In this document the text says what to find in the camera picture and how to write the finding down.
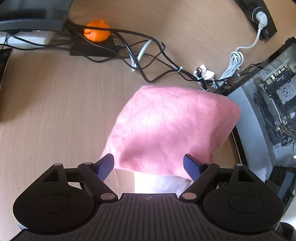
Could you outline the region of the pink ribbed garment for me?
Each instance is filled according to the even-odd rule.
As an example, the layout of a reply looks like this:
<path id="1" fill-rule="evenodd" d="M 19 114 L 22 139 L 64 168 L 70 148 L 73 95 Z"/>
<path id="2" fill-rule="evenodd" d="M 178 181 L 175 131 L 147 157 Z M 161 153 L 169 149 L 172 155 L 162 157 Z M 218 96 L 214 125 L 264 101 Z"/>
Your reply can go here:
<path id="1" fill-rule="evenodd" d="M 229 98 L 190 88 L 143 86 L 126 103 L 103 154 L 134 174 L 136 193 L 180 195 L 192 183 L 183 158 L 212 163 L 240 117 Z"/>

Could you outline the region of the crumpled white paper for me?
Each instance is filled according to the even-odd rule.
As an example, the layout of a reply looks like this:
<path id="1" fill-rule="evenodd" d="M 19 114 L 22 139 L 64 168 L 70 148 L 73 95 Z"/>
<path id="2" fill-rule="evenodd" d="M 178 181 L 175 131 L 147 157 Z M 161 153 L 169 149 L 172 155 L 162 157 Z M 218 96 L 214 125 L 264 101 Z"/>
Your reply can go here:
<path id="1" fill-rule="evenodd" d="M 202 64 L 200 66 L 200 69 L 201 69 L 201 72 L 202 72 L 201 73 L 202 78 L 204 80 L 213 80 L 214 79 L 215 73 L 213 71 L 211 71 L 211 70 L 208 70 L 207 67 L 204 64 Z"/>

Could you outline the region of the black hub box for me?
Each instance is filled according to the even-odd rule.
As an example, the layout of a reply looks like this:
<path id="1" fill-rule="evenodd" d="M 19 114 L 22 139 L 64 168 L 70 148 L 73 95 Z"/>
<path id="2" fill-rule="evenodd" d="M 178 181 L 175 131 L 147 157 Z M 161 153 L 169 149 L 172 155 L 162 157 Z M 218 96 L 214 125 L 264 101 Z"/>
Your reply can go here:
<path id="1" fill-rule="evenodd" d="M 121 49 L 117 38 L 109 36 L 103 42 L 92 42 L 76 33 L 71 38 L 70 55 L 88 57 L 116 57 Z"/>

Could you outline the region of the orange round object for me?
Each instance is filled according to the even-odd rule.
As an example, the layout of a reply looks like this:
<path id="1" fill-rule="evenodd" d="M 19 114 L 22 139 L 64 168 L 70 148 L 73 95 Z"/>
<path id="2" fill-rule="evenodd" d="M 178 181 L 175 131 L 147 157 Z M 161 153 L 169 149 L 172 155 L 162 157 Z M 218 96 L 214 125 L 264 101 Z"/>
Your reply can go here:
<path id="1" fill-rule="evenodd" d="M 110 26 L 104 20 L 95 20 L 87 24 L 88 27 L 106 28 Z M 103 42 L 110 36 L 110 31 L 84 29 L 84 37 L 92 42 Z"/>

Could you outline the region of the black keyboard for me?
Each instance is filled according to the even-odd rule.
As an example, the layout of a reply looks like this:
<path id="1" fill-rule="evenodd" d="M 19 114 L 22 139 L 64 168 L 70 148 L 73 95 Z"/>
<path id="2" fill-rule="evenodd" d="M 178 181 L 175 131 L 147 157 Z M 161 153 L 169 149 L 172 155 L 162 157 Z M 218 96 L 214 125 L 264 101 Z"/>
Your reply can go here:
<path id="1" fill-rule="evenodd" d="M 6 68 L 8 66 L 8 62 L 10 61 L 10 57 L 12 55 L 12 52 L 13 52 L 12 48 L 1 49 L 1 54 L 0 54 L 0 88 L 3 83 L 4 74 L 6 72 Z"/>

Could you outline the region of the white power adapter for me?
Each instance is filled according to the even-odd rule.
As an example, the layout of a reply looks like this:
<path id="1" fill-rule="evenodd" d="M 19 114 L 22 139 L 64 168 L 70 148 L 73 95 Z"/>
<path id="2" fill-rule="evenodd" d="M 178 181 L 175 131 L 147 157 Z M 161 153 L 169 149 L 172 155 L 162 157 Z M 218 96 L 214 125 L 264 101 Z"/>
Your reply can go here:
<path id="1" fill-rule="evenodd" d="M 39 45 L 48 45 L 53 38 L 55 37 L 54 32 L 49 31 L 31 31 L 31 32 L 19 32 L 15 34 L 16 37 L 24 39 L 26 41 L 36 43 Z M 21 40 L 16 39 L 15 37 L 9 35 L 8 33 L 1 32 L 1 44 L 7 44 L 19 48 L 34 48 L 38 45 L 33 45 Z"/>

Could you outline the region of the dark computer monitor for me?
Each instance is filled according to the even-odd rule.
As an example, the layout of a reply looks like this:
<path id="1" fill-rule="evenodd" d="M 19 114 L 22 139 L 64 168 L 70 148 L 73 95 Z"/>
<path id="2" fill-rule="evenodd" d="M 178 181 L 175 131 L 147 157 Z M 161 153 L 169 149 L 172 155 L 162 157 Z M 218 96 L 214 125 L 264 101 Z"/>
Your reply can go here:
<path id="1" fill-rule="evenodd" d="M 72 0 L 1 1 L 1 31 L 61 32 Z"/>

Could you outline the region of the black power strip bar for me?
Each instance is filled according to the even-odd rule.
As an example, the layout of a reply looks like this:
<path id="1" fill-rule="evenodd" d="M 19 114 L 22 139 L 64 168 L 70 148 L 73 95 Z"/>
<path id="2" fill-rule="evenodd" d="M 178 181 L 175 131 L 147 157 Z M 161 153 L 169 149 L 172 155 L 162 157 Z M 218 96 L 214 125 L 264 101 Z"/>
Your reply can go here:
<path id="1" fill-rule="evenodd" d="M 273 18 L 263 0 L 235 0 L 255 30 L 262 27 L 260 40 L 269 40 L 276 32 Z"/>

